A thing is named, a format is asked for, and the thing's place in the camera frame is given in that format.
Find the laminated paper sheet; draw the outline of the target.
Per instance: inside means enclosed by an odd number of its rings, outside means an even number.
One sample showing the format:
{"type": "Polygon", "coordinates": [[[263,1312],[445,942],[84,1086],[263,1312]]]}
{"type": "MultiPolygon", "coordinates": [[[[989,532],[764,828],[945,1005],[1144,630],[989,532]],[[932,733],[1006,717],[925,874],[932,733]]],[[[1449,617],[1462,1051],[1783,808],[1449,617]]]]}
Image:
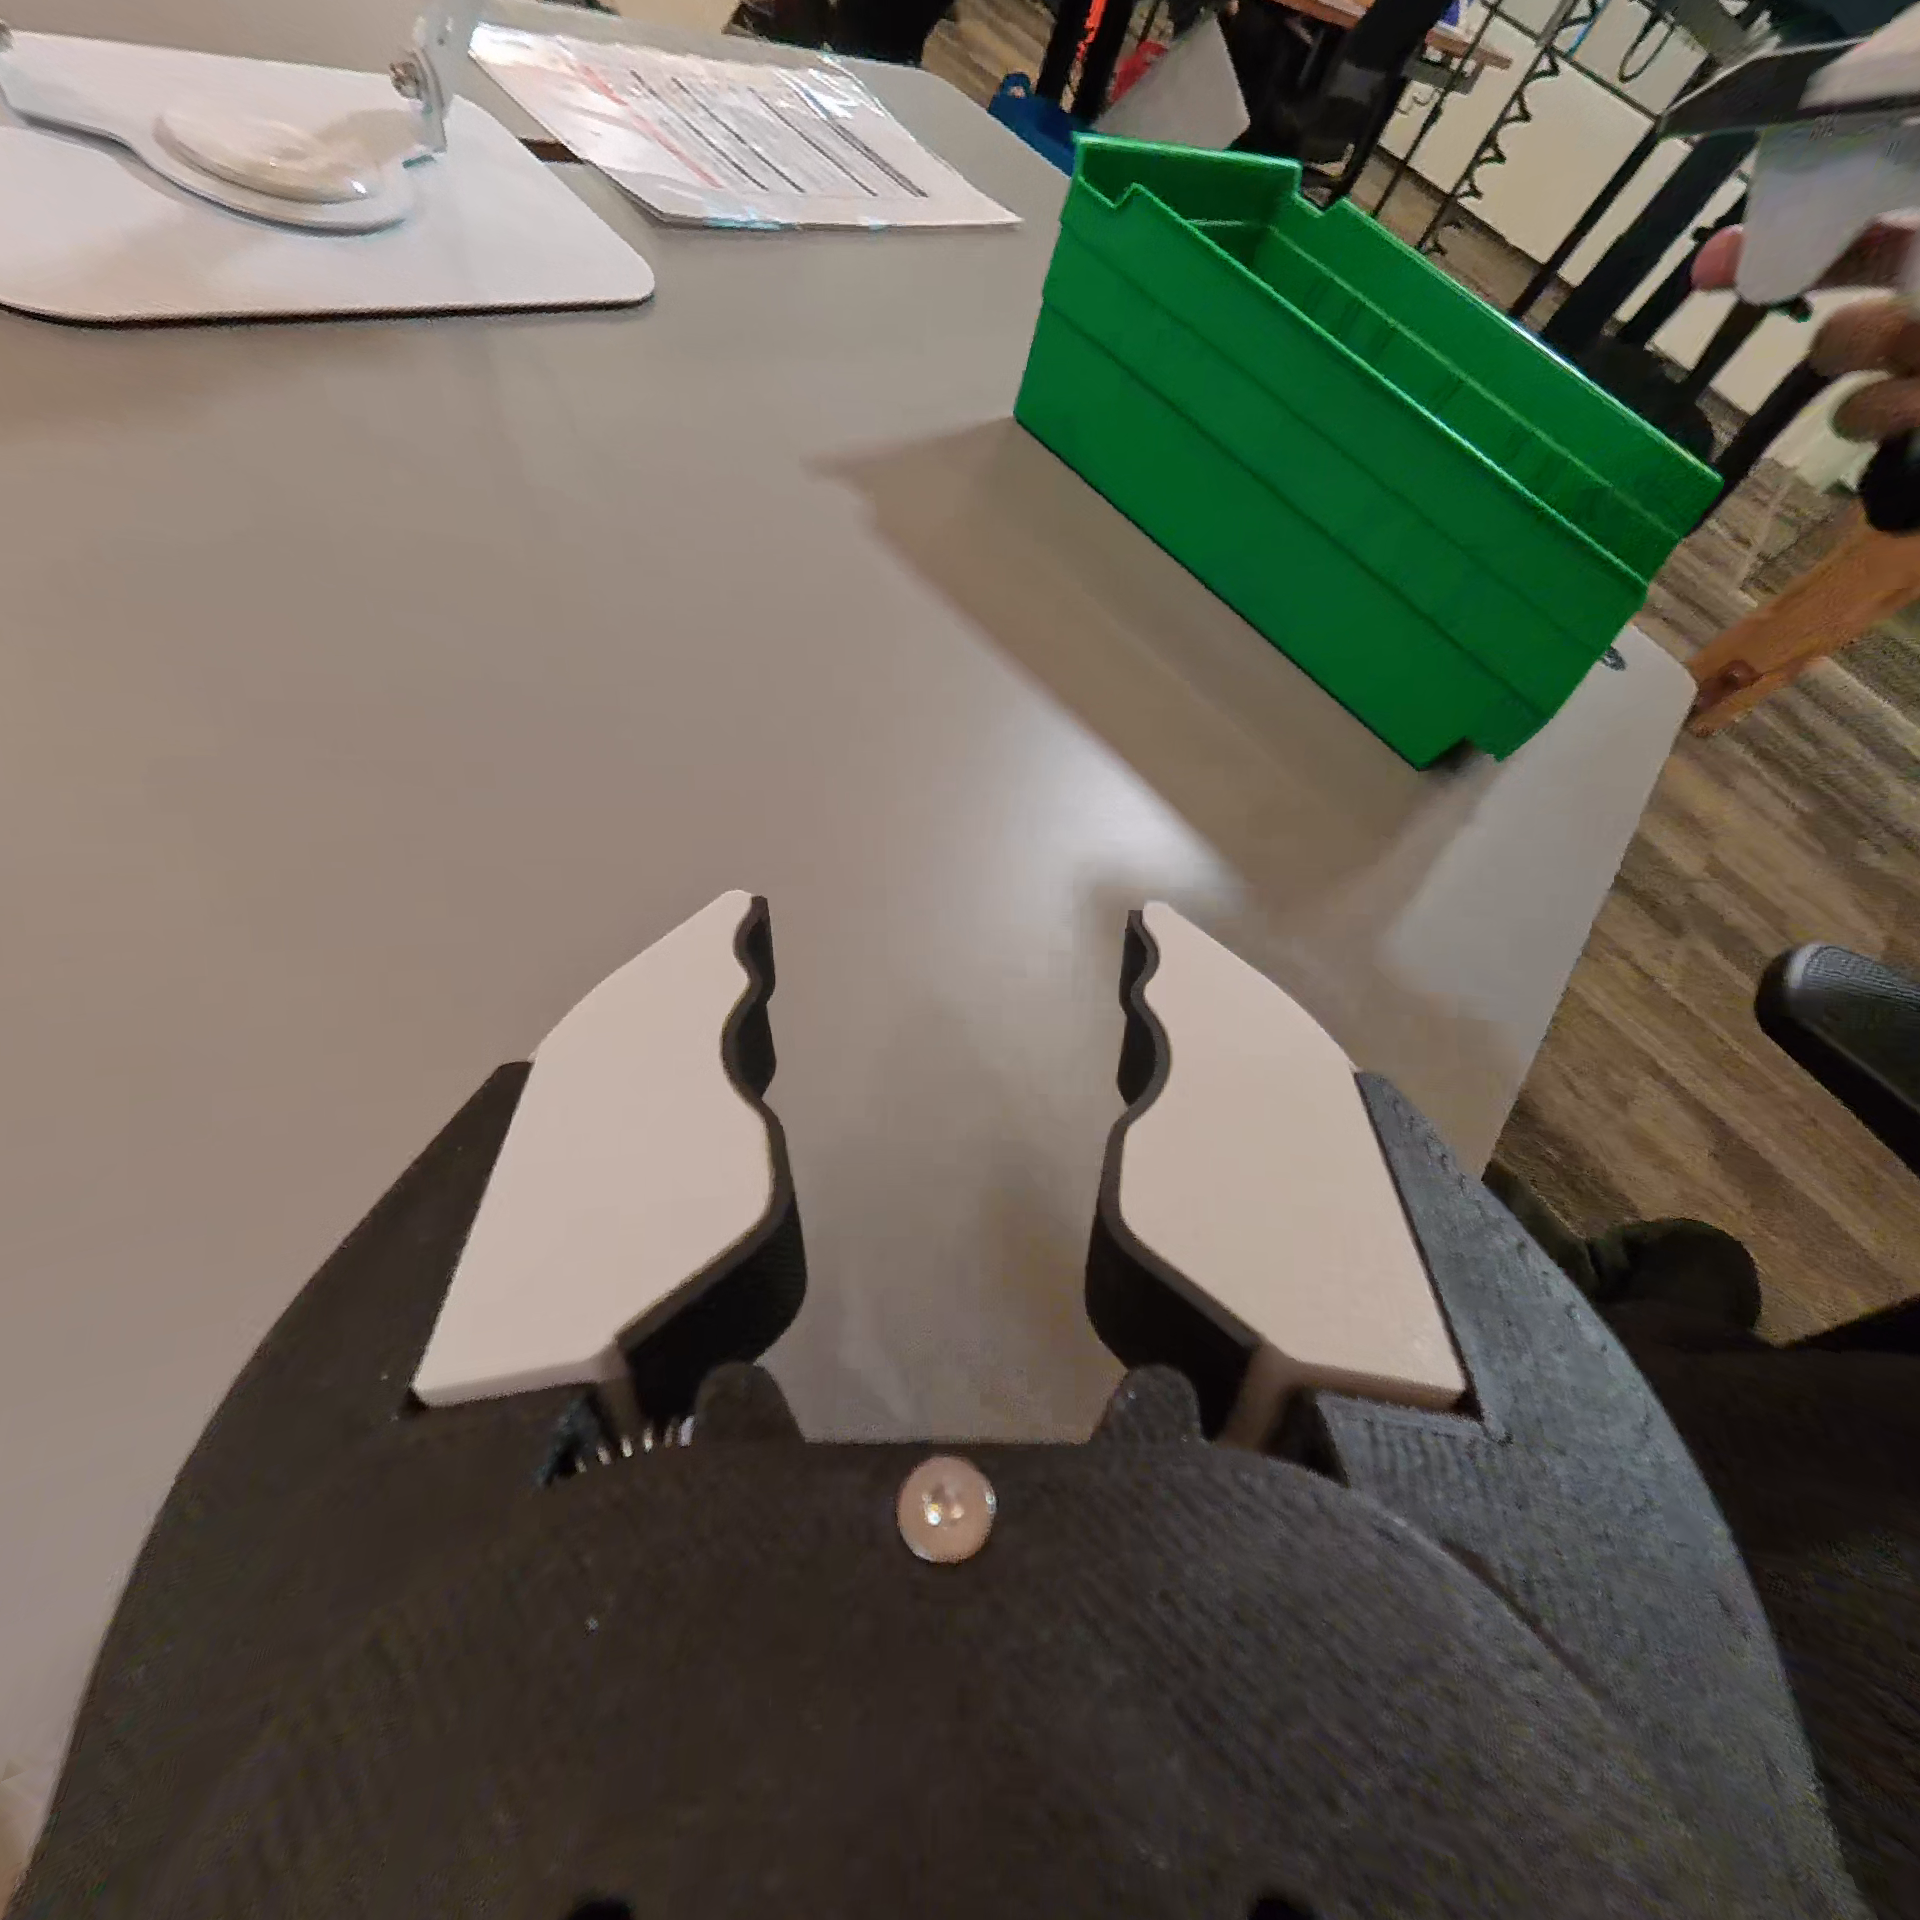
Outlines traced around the laminated paper sheet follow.
{"type": "Polygon", "coordinates": [[[682,227],[1015,227],[838,63],[749,63],[484,22],[471,59],[572,156],[682,227]]]}

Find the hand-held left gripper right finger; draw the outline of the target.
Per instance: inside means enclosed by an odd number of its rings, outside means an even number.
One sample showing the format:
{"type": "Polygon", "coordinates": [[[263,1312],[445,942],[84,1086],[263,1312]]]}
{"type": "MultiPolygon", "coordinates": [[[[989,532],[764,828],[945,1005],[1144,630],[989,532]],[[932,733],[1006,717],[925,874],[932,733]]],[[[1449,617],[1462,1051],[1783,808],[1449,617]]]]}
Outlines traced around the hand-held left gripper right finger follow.
{"type": "Polygon", "coordinates": [[[1215,1442],[1260,1448],[1309,1391],[1455,1415],[1468,1373],[1344,1048],[1182,910],[1131,915],[1121,1116],[1084,1302],[1168,1368],[1215,1442]]]}

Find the green plastic bin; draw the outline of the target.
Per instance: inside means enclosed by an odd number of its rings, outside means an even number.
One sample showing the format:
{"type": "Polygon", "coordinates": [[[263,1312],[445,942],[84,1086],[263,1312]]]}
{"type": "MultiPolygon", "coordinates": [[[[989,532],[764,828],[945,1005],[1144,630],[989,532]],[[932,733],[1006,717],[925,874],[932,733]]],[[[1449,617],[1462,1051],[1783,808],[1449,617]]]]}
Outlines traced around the green plastic bin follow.
{"type": "Polygon", "coordinates": [[[1543,732],[1722,494],[1300,163],[1094,134],[1015,422],[1419,770],[1543,732]]]}

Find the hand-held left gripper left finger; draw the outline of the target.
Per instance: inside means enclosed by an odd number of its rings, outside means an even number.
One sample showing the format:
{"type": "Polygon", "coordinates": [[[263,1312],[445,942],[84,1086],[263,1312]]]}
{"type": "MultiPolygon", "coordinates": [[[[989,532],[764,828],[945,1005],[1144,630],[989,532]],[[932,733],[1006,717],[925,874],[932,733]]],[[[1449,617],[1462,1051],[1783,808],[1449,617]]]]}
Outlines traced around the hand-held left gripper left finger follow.
{"type": "Polygon", "coordinates": [[[730,887],[538,1042],[411,1378],[424,1406],[622,1384],[663,1442],[793,1326],[774,989],[770,907],[730,887]]]}

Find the person's right hand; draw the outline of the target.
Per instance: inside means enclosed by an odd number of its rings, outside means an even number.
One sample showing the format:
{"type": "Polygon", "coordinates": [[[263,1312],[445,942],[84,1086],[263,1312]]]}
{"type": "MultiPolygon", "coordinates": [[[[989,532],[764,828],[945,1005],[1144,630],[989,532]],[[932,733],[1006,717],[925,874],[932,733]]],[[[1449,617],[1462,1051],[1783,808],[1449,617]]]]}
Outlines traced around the person's right hand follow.
{"type": "Polygon", "coordinates": [[[1918,310],[1901,296],[1918,259],[1918,214],[1868,226],[1839,250],[1816,290],[1849,294],[1816,331],[1810,365],[1851,383],[1832,410],[1832,432],[1855,444],[1884,444],[1918,432],[1918,310]]]}

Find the wooden furniture leg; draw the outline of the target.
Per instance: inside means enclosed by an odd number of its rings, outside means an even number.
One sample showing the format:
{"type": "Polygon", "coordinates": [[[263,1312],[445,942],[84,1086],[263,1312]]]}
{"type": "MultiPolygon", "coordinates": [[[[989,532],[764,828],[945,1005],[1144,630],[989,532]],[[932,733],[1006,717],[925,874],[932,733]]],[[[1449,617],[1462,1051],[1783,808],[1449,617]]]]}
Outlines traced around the wooden furniture leg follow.
{"type": "Polygon", "coordinates": [[[1695,653],[1685,732],[1725,732],[1811,662],[1914,605],[1918,532],[1887,535],[1855,510],[1849,532],[1810,572],[1695,653]]]}

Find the grey desk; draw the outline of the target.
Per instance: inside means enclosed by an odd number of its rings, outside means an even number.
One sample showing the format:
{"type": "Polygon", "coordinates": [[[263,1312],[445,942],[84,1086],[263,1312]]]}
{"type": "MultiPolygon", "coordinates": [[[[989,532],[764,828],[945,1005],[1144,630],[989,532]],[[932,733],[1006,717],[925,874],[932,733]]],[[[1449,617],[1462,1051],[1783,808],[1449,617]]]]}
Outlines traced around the grey desk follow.
{"type": "Polygon", "coordinates": [[[819,1437],[1077,1437],[1123,924],[1168,901],[1478,1173],[1685,708],[1635,630],[1410,770],[1015,422],[1015,227],[659,227],[640,310],[4,317],[4,1894],[277,1312],[614,965],[764,895],[819,1437]]]}

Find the black office chair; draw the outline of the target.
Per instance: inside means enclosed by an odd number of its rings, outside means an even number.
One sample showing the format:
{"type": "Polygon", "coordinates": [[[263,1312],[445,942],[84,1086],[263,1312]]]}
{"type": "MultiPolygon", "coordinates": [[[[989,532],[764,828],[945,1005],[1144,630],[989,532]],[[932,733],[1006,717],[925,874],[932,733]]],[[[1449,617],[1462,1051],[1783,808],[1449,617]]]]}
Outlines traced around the black office chair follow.
{"type": "Polygon", "coordinates": [[[1759,1030],[1918,1173],[1918,977],[1836,942],[1769,961],[1759,1030]]]}

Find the blue plastic bin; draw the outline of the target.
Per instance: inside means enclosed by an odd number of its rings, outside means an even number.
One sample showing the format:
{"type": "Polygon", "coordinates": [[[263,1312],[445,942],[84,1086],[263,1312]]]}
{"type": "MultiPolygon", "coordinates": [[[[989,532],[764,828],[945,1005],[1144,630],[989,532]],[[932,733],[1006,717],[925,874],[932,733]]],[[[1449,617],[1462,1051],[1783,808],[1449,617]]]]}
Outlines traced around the blue plastic bin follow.
{"type": "Polygon", "coordinates": [[[1049,163],[1070,174],[1077,124],[1070,110],[1049,102],[1026,73],[1010,73],[987,102],[987,110],[1049,163]]]}

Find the person's dark clothing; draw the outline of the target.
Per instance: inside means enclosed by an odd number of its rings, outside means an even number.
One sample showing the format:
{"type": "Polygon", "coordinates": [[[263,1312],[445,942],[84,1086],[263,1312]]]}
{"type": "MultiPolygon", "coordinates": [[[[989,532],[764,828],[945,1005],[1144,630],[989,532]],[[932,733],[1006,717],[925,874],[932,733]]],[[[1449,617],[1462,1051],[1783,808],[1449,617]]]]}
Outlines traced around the person's dark clothing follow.
{"type": "Polygon", "coordinates": [[[1918,1302],[1887,1346],[1769,1346],[1735,1233],[1577,1233],[1508,1169],[1489,1187],[1613,1326],[1709,1479],[1783,1653],[1849,1872],[1918,1917],[1918,1302]]]}

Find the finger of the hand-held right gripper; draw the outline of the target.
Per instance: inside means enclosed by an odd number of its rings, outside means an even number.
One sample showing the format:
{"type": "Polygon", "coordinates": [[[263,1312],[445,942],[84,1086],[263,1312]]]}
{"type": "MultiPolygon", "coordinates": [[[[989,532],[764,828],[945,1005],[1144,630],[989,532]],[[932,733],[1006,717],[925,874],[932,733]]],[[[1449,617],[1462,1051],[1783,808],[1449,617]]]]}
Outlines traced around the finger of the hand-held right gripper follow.
{"type": "Polygon", "coordinates": [[[1918,211],[1918,28],[1738,59],[1662,115],[1666,137],[1757,134],[1735,294],[1816,290],[1877,223],[1918,211]]]}

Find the white metal stand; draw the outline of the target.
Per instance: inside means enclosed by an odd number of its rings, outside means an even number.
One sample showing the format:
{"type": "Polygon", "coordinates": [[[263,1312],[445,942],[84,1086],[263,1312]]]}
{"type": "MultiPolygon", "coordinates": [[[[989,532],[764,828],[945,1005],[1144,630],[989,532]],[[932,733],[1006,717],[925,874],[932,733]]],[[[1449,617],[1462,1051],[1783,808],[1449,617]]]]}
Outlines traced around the white metal stand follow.
{"type": "Polygon", "coordinates": [[[281,3],[4,3],[4,310],[62,327],[359,322],[647,303],[650,265],[471,99],[497,3],[376,3],[322,59],[281,3]]]}

